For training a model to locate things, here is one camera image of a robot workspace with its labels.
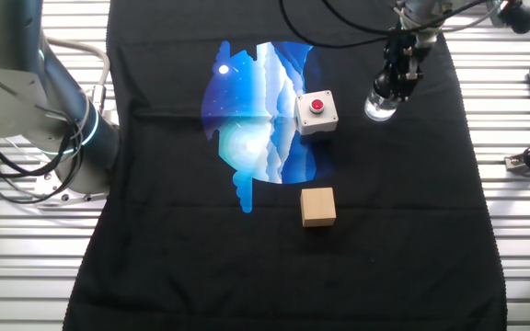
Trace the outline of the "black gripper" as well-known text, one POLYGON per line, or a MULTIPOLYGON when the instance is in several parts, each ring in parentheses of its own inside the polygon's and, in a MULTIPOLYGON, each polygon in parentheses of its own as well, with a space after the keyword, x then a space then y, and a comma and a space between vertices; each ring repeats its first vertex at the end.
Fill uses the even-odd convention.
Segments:
POLYGON ((375 77, 373 89, 380 97, 392 97, 396 84, 396 101, 407 102, 423 78, 421 63, 437 41, 437 29, 406 32, 391 28, 384 48, 385 65, 375 77))

